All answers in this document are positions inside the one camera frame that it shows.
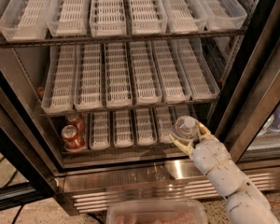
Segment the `cable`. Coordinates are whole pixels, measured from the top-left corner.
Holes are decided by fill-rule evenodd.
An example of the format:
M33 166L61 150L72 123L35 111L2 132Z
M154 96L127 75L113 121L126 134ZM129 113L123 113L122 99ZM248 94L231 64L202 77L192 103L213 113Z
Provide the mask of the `cable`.
M8 180L8 182L6 182L6 184L3 186L3 188L7 187L13 181L13 179L15 179L16 175L18 174L18 172L19 172L18 170L13 172L11 178Z
M270 205L275 205L275 206L280 206L280 203L275 203L275 202L269 202Z
M21 213L21 210L22 210L22 208L23 208L24 206L25 206L25 204L22 205L22 206L20 207L20 209L18 210L16 216L13 218L11 224L15 224L15 223L16 223L16 221L17 221L17 219L18 219L18 217L19 217L19 215L20 215L20 213Z
M88 213L88 215L91 216L93 219L95 219L98 223L104 224L104 222L100 218L98 218L95 214Z

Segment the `open refrigerator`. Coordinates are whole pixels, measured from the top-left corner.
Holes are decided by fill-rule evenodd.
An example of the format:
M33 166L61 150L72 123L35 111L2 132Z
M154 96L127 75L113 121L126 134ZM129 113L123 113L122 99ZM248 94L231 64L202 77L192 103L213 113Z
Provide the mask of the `open refrigerator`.
M280 133L258 135L280 102L280 0L0 0L0 33L0 152L29 180L0 210L216 197L170 142L183 115L280 189ZM76 114L83 150L61 137Z

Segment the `refrigerator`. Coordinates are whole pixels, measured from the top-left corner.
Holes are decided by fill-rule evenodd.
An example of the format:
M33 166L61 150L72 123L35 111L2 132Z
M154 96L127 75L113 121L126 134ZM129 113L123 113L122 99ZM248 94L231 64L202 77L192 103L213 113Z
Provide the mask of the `refrigerator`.
M20 15L8 13L12 1L11 8L18 9ZM64 28L54 17L66 0L43 0L49 9L45 10L46 22L40 21L46 24L41 38L33 36L36 26L32 35L23 29L23 38L20 24L15 26L16 32L3 25L12 19L21 21L29 0L22 0L26 1L20 3L23 7L18 6L19 1L0 0L0 153L28 182L1 188L0 210L54 197L74 216L104 211L129 200L217 197L189 157L168 140L171 126L182 115L206 125L260 190L280 189L280 129L270 131L271 116L277 121L275 114L280 110L280 0L230 0L236 12L246 14L240 27L214 29L220 23L206 19L208 29L202 26L202 30L186 32L175 30L175 24L170 23L174 16L168 7L171 0L153 3L160 12L157 32L156 26L148 29L147 24L136 23L135 11L149 5L132 7L131 0L122 0L121 17L118 23L114 21L117 29L111 29L112 35L105 34L109 27L96 26L98 18L91 19L98 14L94 0L83 0L78 11L86 12L82 15L87 22L82 21L81 34L74 35L71 29L77 28L73 24ZM205 1L197 4L203 7ZM205 14L201 12L202 20L209 16ZM195 92L193 80L198 75L187 66L187 53L179 52L189 45L198 48L195 52L206 71L210 95ZM145 82L138 82L135 57L143 48L148 50L145 63L152 83L144 77ZM78 96L82 93L78 84L85 81L80 78L86 70L88 49L89 68L96 75L86 81L99 84L99 99L93 99L92 108ZM71 86L63 91L71 93L71 100L58 109L58 102L63 101L58 100L53 108L51 91L59 74L52 71L58 69L62 52L80 68L75 66L67 73ZM162 59L168 55L172 60ZM125 69L118 77L110 75L112 65L117 65L110 61L115 58L121 59ZM171 75L176 73L180 80L182 98L166 90L170 82L161 62L171 61L175 64ZM123 79L123 90L120 87L112 92L111 78ZM149 88L139 88L140 83L152 84L153 102L141 99L140 91ZM121 97L120 104L114 101L115 96ZM76 152L66 148L62 138L65 116L73 114L81 115L85 122L85 148Z

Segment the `robotic arm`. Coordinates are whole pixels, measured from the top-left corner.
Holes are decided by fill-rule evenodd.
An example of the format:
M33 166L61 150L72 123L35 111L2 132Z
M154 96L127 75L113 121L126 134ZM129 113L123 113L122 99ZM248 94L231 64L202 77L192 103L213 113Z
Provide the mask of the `robotic arm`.
M268 200L235 165L225 146L198 120L180 117L170 138L227 200L226 211L232 223L279 223Z

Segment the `can top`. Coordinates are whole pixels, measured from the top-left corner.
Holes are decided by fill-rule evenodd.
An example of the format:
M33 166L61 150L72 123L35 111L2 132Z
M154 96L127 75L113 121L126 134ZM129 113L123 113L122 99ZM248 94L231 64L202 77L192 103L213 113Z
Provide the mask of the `can top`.
M67 125L62 130L62 138L70 139L77 135L77 127L74 125Z
M70 115L67 115L65 118L66 118L66 120L68 120L69 122L75 122L75 121L78 120L79 114L70 114Z

